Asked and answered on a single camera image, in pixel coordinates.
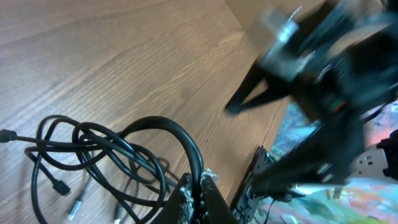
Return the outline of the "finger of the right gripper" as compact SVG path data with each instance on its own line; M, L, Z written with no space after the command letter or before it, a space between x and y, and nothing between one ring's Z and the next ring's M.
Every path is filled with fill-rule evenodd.
M343 184L351 175L350 164L363 151L361 124L323 125L270 168L255 174L252 191L269 196L294 184Z

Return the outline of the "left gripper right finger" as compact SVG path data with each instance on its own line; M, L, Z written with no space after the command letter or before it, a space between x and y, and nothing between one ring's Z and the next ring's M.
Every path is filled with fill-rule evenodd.
M202 223L238 224L223 196L217 188L218 176L210 169L201 174L202 198L204 201Z

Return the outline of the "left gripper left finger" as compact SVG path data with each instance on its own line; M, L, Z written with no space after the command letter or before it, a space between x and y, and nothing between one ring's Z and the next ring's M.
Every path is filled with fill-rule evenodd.
M192 176L184 173L151 224L190 224L193 218Z

